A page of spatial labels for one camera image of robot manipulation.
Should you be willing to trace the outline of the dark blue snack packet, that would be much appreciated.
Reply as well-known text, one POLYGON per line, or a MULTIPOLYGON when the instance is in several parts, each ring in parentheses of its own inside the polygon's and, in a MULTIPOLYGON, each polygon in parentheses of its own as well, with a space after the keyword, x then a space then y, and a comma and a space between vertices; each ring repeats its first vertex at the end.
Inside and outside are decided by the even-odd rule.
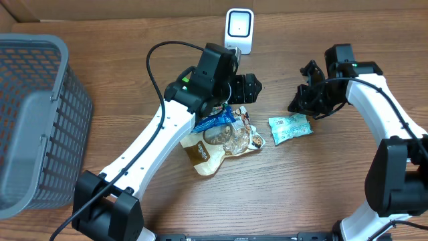
POLYGON ((192 133, 200 133, 213 127, 234 123, 235 121, 235 117, 232 115, 231 106, 226 104, 222 106, 220 112, 208 116, 196 124, 192 133))

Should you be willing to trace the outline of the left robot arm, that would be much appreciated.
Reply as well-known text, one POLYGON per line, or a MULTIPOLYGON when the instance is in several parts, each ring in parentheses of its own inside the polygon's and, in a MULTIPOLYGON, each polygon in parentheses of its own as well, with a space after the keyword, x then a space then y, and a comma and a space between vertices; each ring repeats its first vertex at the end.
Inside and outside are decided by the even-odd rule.
POLYGON ((140 203, 159 167, 215 107, 256 101, 261 84, 254 74, 237 74, 238 47, 208 43, 201 51, 199 63, 159 93, 159 109, 125 152, 98 174, 78 178, 73 229, 92 240, 156 240, 140 203))

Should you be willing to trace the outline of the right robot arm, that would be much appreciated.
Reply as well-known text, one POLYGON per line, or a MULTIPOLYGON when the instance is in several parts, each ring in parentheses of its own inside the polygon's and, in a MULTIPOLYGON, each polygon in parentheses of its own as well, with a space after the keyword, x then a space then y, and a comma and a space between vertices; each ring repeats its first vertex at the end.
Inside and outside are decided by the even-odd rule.
POLYGON ((345 104, 357 109, 377 151, 364 181, 365 201, 337 221, 327 240, 390 240, 398 224, 426 230, 410 218, 427 211, 427 131, 405 112, 375 62, 358 62, 350 44, 324 53, 326 70, 312 60, 301 68, 307 79, 288 111, 326 118, 345 104))

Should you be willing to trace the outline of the beige mushroom snack bag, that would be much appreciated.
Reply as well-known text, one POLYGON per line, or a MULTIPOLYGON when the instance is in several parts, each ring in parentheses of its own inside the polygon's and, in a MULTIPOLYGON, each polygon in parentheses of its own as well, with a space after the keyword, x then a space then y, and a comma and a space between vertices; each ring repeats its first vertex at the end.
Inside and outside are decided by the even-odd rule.
POLYGON ((224 159, 259 151, 265 145, 244 106, 232 110, 232 115, 234 123, 190 133, 181 140, 181 146, 199 175, 212 175, 224 159))

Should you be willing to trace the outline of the light blue snack packet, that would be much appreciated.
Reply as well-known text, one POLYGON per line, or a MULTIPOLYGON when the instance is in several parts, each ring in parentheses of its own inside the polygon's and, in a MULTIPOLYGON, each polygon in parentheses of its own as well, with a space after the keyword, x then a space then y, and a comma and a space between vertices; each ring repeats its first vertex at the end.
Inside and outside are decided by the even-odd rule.
POLYGON ((301 137, 313 133, 306 115, 303 114, 271 117, 268 119, 268 123, 272 130, 275 145, 279 145, 294 137, 301 137))

